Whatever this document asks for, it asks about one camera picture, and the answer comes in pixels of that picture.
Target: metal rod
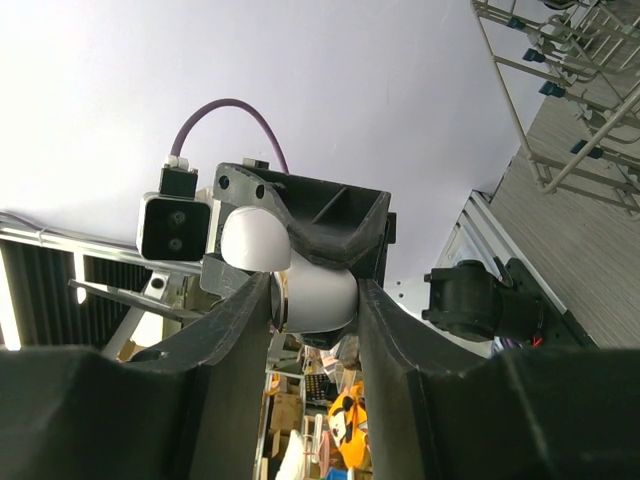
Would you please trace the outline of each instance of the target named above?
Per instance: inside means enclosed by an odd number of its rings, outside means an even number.
[[[592,58],[589,56],[589,54],[586,52],[586,50],[584,50],[580,44],[578,42],[576,42],[574,39],[572,39],[572,43],[574,48],[576,48],[576,50],[578,50],[578,52],[580,52],[580,54],[585,57],[588,61],[593,63]],[[604,68],[606,67],[602,67],[603,70],[598,70],[596,69],[596,75],[600,75],[602,77],[602,79],[606,82],[607,85],[609,85],[609,88],[611,88],[611,91],[615,94],[615,96],[618,98],[618,102],[616,103],[616,106],[620,105],[621,103],[624,102],[624,99],[622,98],[622,96],[618,93],[618,90],[616,90],[616,88],[613,86],[613,83],[611,83],[609,81],[609,78],[607,78],[607,76],[604,74]]]
[[[622,65],[620,65],[620,68],[618,70],[625,70],[627,65],[629,65],[629,63],[631,63],[631,61],[636,57],[636,55],[638,55],[638,52],[640,52],[640,46],[636,47],[633,53],[629,55],[629,57],[622,63]]]
[[[638,26],[638,24],[640,24],[640,16],[638,18],[636,18],[635,22],[633,22],[631,25],[635,28],[635,27]],[[613,46],[613,48],[611,50],[609,50],[609,53],[607,53],[605,55],[605,57],[602,59],[602,61],[600,62],[600,65],[606,65],[607,63],[609,63],[611,61],[611,59],[618,53],[618,51],[620,51],[620,49],[622,48],[624,43],[625,43],[624,40],[619,39],[616,42],[616,44]]]
[[[156,288],[153,285],[157,285],[159,282],[157,279],[162,281],[162,286],[160,288]],[[145,285],[142,293],[150,298],[154,298],[156,300],[162,300],[162,297],[166,293],[169,286],[169,274],[161,273],[161,272],[153,272],[151,278]],[[142,316],[146,312],[139,308],[131,307],[127,314],[125,315],[122,323],[115,331],[107,346],[102,350],[102,354],[108,358],[116,358],[122,347],[124,347],[127,340],[131,338],[133,332],[136,331],[138,325],[140,324],[140,320],[142,320]]]
[[[602,22],[602,25],[606,25],[609,23],[609,18],[605,18],[604,21]],[[598,58],[598,55],[600,54],[600,52],[604,49],[604,47],[607,46],[607,44],[609,43],[609,41],[612,39],[613,37],[611,35],[609,35],[607,38],[604,39],[604,41],[602,42],[602,44],[596,49],[595,52],[593,52],[593,56],[594,58]],[[590,39],[584,46],[585,50],[589,50],[589,48],[591,47],[591,44],[594,42],[594,39]]]
[[[498,79],[498,85],[502,90],[502,94],[504,95],[505,100],[507,101],[507,109],[509,110],[509,115],[511,116],[512,123],[516,128],[516,133],[518,134],[518,138],[520,139],[520,145],[525,152],[525,156],[527,158],[527,163],[529,164],[529,168],[531,169],[531,173],[533,175],[534,181],[539,188],[543,187],[542,179],[540,178],[540,172],[538,171],[535,164],[531,161],[531,157],[533,156],[533,150],[531,150],[531,146],[529,145],[529,141],[527,140],[527,134],[522,127],[522,123],[520,123],[520,118],[518,118],[518,112],[516,112],[516,107],[513,105],[513,101],[511,100],[511,95],[509,94],[509,89],[507,88],[507,84],[502,77],[502,73],[500,72],[500,67],[493,60],[493,50],[491,49],[491,42],[489,42],[489,37],[487,36],[487,32],[484,30],[484,26],[482,25],[482,20],[478,15],[475,15],[476,22],[478,22],[478,27],[480,28],[480,33],[482,34],[482,38],[484,40],[484,45],[487,49],[487,53],[491,57],[491,64],[493,65],[494,72]]]
[[[569,101],[569,102],[575,102],[578,104],[583,104],[583,105],[587,105],[588,107],[592,108],[593,110],[595,110],[596,112],[602,113],[602,114],[606,114],[606,112],[613,110],[614,107],[608,107],[606,105],[601,105],[600,103],[591,101],[591,100],[587,100],[584,97],[579,97],[578,95],[574,95],[573,93],[569,93],[566,92],[562,98],[564,98],[565,100]]]
[[[327,212],[329,210],[331,210],[331,208],[338,202],[338,200],[340,200],[342,198],[342,196],[347,193],[348,189],[347,187],[342,187],[340,190],[338,190],[338,193],[336,193],[331,200],[329,200],[327,202],[327,204],[322,207],[322,209],[318,212],[318,214],[313,217],[313,220],[311,220],[311,224],[315,225],[316,223],[318,223],[320,221],[320,219],[322,219],[322,217],[324,217]]]
[[[620,108],[609,117],[606,123],[598,130],[598,132],[589,140],[584,147],[571,159],[571,161],[556,175],[556,177],[546,187],[542,189],[542,193],[550,193],[555,187],[557,187],[562,180],[564,180],[582,160],[585,159],[588,153],[600,143],[600,141],[607,136],[607,134],[622,120],[627,113],[640,101],[640,88],[635,90],[629,98],[620,106]]]
[[[536,77],[542,78],[543,80],[549,80],[550,82],[554,82],[554,83],[557,83],[558,85],[563,85],[565,87],[569,86],[569,84],[565,81],[564,78],[556,77],[548,73],[541,72],[540,70],[536,70],[535,68],[527,67],[526,65],[522,65],[518,62],[514,62],[513,60],[509,60],[508,58],[493,55],[493,60],[496,63],[506,65],[507,67],[515,68],[516,70],[520,70],[521,72],[529,73]]]
[[[618,201],[613,200],[611,198],[604,197],[604,196],[598,195],[596,193],[588,192],[586,190],[582,190],[581,188],[575,188],[575,187],[572,187],[570,185],[565,185],[565,184],[558,185],[557,188],[559,188],[561,190],[566,190],[567,192],[576,193],[578,195],[583,195],[585,197],[589,197],[589,198],[592,198],[594,200],[598,200],[598,201],[600,201],[602,203],[606,203],[608,205],[613,205],[615,207],[620,207],[620,208],[624,208],[624,209],[630,209],[630,210],[632,210],[634,212],[639,212],[640,213],[640,207],[634,207],[632,205],[627,205],[624,202],[618,202]]]
[[[164,272],[200,275],[202,270],[199,263],[147,260],[142,258],[133,247],[117,247],[98,237],[61,229],[56,229],[55,232],[46,230],[36,232],[25,225],[0,220],[0,239],[64,252],[78,252],[89,257],[130,263]]]
[[[602,147],[602,150],[604,150],[602,158],[604,158],[605,160],[609,160],[610,162],[617,163],[618,165],[622,165],[624,167],[640,169],[640,158],[626,155],[612,148]]]
[[[484,10],[488,14],[493,14],[497,17],[504,18],[506,20],[508,20],[512,16],[515,16],[518,20],[524,22],[528,27],[538,28],[543,26],[543,24],[540,22],[534,22],[533,20],[530,20],[525,17],[521,17],[520,15],[512,15],[508,11],[502,10],[501,8],[498,8],[498,7],[494,7],[493,5],[489,5],[488,3],[480,6],[479,9]]]
[[[614,193],[616,194],[616,197],[618,197],[618,199],[620,200],[621,203],[624,203],[625,205],[628,205],[627,202],[624,201],[624,197],[622,196],[622,193],[620,193],[619,190],[616,190],[615,188],[613,189]],[[638,214],[634,214],[633,210],[630,209],[626,209],[625,212],[627,212],[627,215],[629,215],[632,219],[634,219],[634,217]]]
[[[544,157],[542,155],[535,155],[533,161],[540,163],[541,165],[547,165],[555,170],[562,170],[562,168],[565,167],[564,163],[558,162],[556,160],[551,160],[550,158]],[[588,172],[587,170],[582,170],[580,168],[575,168],[571,173],[576,177],[585,178],[587,180],[591,180],[592,182],[596,182],[601,185],[606,185],[611,188],[618,188],[620,190],[623,190],[629,193],[640,194],[640,191],[638,191],[638,189],[633,185],[619,182],[612,178],[598,175],[597,173]],[[553,184],[554,181],[555,181],[555,178],[552,178],[549,185]]]
[[[598,8],[602,10],[604,13],[606,13],[609,16],[609,18],[611,18],[611,20],[617,23],[620,27],[625,27],[627,25],[625,22],[622,21],[620,17],[618,17],[615,13],[613,13],[611,10],[605,7],[604,2],[599,2],[599,3],[600,5],[598,5]]]

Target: metal frame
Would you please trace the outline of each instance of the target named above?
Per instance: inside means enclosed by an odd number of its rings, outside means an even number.
[[[516,15],[517,0],[512,0],[509,10],[491,5],[490,0],[472,0],[471,6],[540,193],[551,194],[558,189],[569,191],[622,208],[633,220],[640,219],[640,205],[636,198],[640,196],[640,189],[635,182],[627,181],[624,176],[620,178],[619,175],[615,175],[612,178],[577,168],[587,156],[594,158],[591,155],[592,150],[599,147],[599,143],[605,138],[621,144],[640,140],[640,121],[636,109],[640,103],[640,81],[636,82],[629,92],[620,93],[611,80],[612,76],[637,68],[631,63],[640,53],[640,30],[636,28],[640,25],[640,16],[633,23],[627,24],[611,12],[604,2],[595,0],[575,1],[572,7],[565,11],[564,16],[556,12],[545,22],[534,22]],[[516,30],[529,36],[533,49],[540,55],[535,61],[544,64],[549,73],[496,55],[482,20],[511,27],[514,27],[513,22],[515,22]],[[570,23],[567,25],[568,22],[574,22],[575,26],[571,27]],[[597,45],[596,40],[601,41],[601,44]],[[627,44],[635,47],[630,54],[623,53],[623,47]],[[588,53],[590,47],[594,47],[595,51]],[[614,62],[620,63],[620,66],[611,67]],[[511,100],[500,65],[552,82],[559,89],[555,96],[563,97],[583,110],[584,115],[581,116],[580,123],[585,128],[589,140],[583,143],[568,163],[541,155],[531,147]],[[595,78],[601,78],[610,87],[615,100],[611,107],[586,99],[584,93],[581,96],[566,93],[566,88],[576,84],[588,84]],[[606,122],[600,126],[590,124],[588,119],[592,111],[606,118]],[[634,129],[637,135],[630,140],[611,133],[612,130],[621,126]],[[610,157],[599,160],[600,163],[605,163],[605,167],[607,162],[615,163],[622,169],[628,168],[629,163],[634,167],[640,167],[640,159],[630,156],[621,158],[620,152],[612,148],[610,150],[612,153]],[[586,180],[589,187],[583,188],[567,183],[568,180],[576,177]],[[594,184],[610,188],[612,195],[598,193],[594,190]]]
[[[117,245],[107,239],[58,228],[55,230],[45,228],[35,231],[25,225],[1,218],[0,239],[140,265],[150,270],[181,273],[183,275],[200,275],[201,272],[200,263],[147,260],[140,256],[134,246],[126,248],[124,245]]]

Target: wire rack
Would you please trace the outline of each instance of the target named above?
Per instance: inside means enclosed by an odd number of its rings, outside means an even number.
[[[495,0],[471,1],[535,184],[543,194],[569,191],[640,219],[640,158],[622,151],[640,140],[640,16],[623,20],[605,1],[542,1],[549,9],[544,21],[519,14],[518,0],[502,8]],[[518,60],[497,55],[487,22],[525,35],[530,48]],[[540,94],[567,103],[584,131],[584,138],[567,145],[569,161],[532,148],[509,94],[504,67],[540,78]],[[594,94],[595,85],[600,92],[604,87],[605,100]]]

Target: white ceiling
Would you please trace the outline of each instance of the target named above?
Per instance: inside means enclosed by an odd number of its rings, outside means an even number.
[[[237,97],[267,118],[292,173],[390,191],[389,275],[424,273],[470,190],[494,189],[517,149],[474,22],[462,0],[3,2],[0,208],[133,241],[183,121]],[[492,33],[502,53],[527,48]],[[541,82],[517,80],[528,124]],[[183,154],[203,186],[221,161],[277,168],[240,111],[202,121]]]

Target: yellow toy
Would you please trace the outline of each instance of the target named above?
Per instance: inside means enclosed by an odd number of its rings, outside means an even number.
[[[370,461],[367,410],[362,382],[340,394],[329,409],[329,427],[347,468],[366,468]]]

